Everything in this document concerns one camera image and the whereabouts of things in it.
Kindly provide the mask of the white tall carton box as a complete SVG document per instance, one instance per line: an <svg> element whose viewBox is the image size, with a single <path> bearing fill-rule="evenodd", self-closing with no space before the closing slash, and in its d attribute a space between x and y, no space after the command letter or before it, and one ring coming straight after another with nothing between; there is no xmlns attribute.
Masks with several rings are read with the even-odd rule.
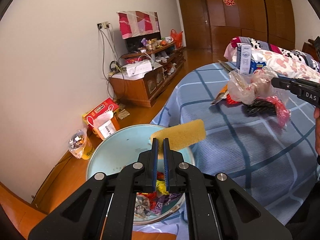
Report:
<svg viewBox="0 0 320 240"><path fill-rule="evenodd" d="M252 46L245 43L237 44L236 66L240 74L249 74L251 66Z"/></svg>

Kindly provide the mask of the yellow sponge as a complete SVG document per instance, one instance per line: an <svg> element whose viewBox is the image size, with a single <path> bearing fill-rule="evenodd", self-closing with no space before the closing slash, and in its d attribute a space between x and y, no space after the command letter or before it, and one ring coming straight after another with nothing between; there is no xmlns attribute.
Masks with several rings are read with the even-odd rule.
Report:
<svg viewBox="0 0 320 240"><path fill-rule="evenodd" d="M171 150L179 151L193 144L196 144L206 138L204 122L197 119L185 124L180 124L154 132L150 136L150 141L158 140L158 153L164 153L163 140L169 139Z"/></svg>

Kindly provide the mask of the orange plastic bag on cabinet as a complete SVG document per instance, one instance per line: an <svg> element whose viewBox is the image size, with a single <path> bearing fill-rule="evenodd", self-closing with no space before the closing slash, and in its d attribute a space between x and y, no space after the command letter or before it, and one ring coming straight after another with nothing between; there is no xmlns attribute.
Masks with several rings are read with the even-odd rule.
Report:
<svg viewBox="0 0 320 240"><path fill-rule="evenodd" d="M170 36L173 38L176 48L181 48L183 41L183 32L181 31L178 33L175 29L171 29Z"/></svg>

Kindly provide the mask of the black knitted cloth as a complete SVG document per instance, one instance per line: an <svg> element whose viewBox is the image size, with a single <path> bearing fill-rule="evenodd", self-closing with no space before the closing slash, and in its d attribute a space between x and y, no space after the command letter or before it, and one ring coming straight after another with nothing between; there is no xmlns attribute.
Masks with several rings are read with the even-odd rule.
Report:
<svg viewBox="0 0 320 240"><path fill-rule="evenodd" d="M243 110L248 116L257 116L258 114L276 115L275 105L264 99L255 99L250 105L243 105Z"/></svg>

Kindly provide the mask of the blue plaid bed blanket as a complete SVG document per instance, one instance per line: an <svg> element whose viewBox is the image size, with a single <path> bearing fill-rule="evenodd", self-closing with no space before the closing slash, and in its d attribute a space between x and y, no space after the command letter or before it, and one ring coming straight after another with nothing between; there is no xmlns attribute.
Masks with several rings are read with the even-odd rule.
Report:
<svg viewBox="0 0 320 240"><path fill-rule="evenodd" d="M243 105L213 104L228 82L218 63L187 74L151 120L171 127L201 119L206 138L191 146L206 174L223 172L243 187L292 233L319 239L319 165L313 105L289 95L285 127L275 116L247 116Z"/></svg>

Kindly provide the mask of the pink red plastic bag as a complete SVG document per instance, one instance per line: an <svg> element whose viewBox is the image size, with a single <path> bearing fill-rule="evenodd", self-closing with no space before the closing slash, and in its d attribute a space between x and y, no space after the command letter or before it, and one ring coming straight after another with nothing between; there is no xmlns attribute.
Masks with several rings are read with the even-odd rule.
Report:
<svg viewBox="0 0 320 240"><path fill-rule="evenodd" d="M281 128L284 128L291 118L291 111L286 108L285 104L277 96L268 96L265 100L274 105L278 124Z"/></svg>

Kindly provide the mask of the blue white tissue box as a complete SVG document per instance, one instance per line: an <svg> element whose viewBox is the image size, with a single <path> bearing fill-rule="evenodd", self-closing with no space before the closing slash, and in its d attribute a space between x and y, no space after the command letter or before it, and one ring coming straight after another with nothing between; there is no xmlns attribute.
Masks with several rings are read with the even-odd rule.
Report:
<svg viewBox="0 0 320 240"><path fill-rule="evenodd" d="M249 73L253 74L257 69L262 69L264 66L266 66L265 61L251 59Z"/></svg>

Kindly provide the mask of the dark snack packet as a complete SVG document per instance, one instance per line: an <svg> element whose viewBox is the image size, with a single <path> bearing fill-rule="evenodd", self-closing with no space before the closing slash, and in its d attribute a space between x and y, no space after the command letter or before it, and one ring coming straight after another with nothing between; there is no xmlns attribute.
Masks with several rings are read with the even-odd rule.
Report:
<svg viewBox="0 0 320 240"><path fill-rule="evenodd" d="M227 70L227 72L232 72L232 71L235 71L235 72L239 72L239 70L237 68L235 68L232 64L229 65L228 62L224 62L224 61L220 61L219 60L219 64L225 69Z"/></svg>

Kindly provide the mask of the wooden tv cabinet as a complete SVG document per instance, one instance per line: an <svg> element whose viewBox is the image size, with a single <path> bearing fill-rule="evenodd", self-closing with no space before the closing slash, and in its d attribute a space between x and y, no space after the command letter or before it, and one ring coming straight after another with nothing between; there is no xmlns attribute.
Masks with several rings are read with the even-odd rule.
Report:
<svg viewBox="0 0 320 240"><path fill-rule="evenodd" d="M110 85L121 103L152 107L184 67L183 47L177 48L173 43L156 50L155 54L160 52L168 52L169 58L166 62L156 62L153 70L132 77L119 74L110 78Z"/></svg>

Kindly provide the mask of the light blue trash bin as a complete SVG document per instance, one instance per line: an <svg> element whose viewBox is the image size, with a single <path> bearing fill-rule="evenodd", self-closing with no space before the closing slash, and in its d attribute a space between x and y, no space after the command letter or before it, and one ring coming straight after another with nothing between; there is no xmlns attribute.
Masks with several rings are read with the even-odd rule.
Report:
<svg viewBox="0 0 320 240"><path fill-rule="evenodd" d="M140 124L125 127L110 135L101 142L88 163L86 179L97 172L104 172L107 176L120 172L125 166L137 162L139 154L151 150L150 136L163 126L153 124ZM184 161L195 164L194 155L189 147L177 150L182 153ZM150 214L146 218L134 216L134 225L147 225L159 222L175 213L185 202L184 194L163 206L160 215Z"/></svg>

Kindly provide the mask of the clear bag of scraps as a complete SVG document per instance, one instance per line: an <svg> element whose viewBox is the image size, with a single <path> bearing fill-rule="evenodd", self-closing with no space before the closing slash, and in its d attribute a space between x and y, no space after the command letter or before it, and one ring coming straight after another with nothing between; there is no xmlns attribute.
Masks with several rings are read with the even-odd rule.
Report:
<svg viewBox="0 0 320 240"><path fill-rule="evenodd" d="M84 154L86 144L87 129L83 128L76 131L76 133L71 136L68 142L68 150L74 157L81 159Z"/></svg>

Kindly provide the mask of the wooden door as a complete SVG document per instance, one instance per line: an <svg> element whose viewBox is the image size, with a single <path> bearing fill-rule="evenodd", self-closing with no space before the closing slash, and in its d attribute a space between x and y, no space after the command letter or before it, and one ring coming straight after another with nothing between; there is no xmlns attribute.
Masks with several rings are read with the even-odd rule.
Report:
<svg viewBox="0 0 320 240"><path fill-rule="evenodd" d="M211 50L206 0L179 0L179 4L187 48Z"/></svg>

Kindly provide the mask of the clear pink plastic bag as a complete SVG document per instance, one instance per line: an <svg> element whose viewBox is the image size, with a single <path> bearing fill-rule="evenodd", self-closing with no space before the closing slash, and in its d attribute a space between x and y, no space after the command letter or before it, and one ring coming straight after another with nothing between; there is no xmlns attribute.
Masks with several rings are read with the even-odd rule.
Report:
<svg viewBox="0 0 320 240"><path fill-rule="evenodd" d="M278 74L270 67L255 70L252 74L240 74L235 70L229 73L228 92L232 100L250 105L257 98L265 99L276 96L287 104L289 93L284 89L274 88L271 80Z"/></svg>

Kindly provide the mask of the pink heart quilt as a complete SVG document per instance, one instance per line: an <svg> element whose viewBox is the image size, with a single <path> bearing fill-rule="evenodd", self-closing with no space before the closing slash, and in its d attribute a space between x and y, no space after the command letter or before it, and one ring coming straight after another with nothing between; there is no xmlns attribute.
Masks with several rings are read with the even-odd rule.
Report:
<svg viewBox="0 0 320 240"><path fill-rule="evenodd" d="M252 48L252 59L265 61L268 67L286 77L319 83L318 71L282 54Z"/></svg>

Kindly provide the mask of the wooden headboard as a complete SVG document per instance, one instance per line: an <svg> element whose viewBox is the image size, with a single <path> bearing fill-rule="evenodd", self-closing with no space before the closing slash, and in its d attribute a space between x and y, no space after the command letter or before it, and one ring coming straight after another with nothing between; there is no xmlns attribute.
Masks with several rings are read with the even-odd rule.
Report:
<svg viewBox="0 0 320 240"><path fill-rule="evenodd" d="M316 48L314 47L313 43L314 40L312 39L308 39L307 42L304 42L302 52L310 54L314 60L319 61Z"/></svg>

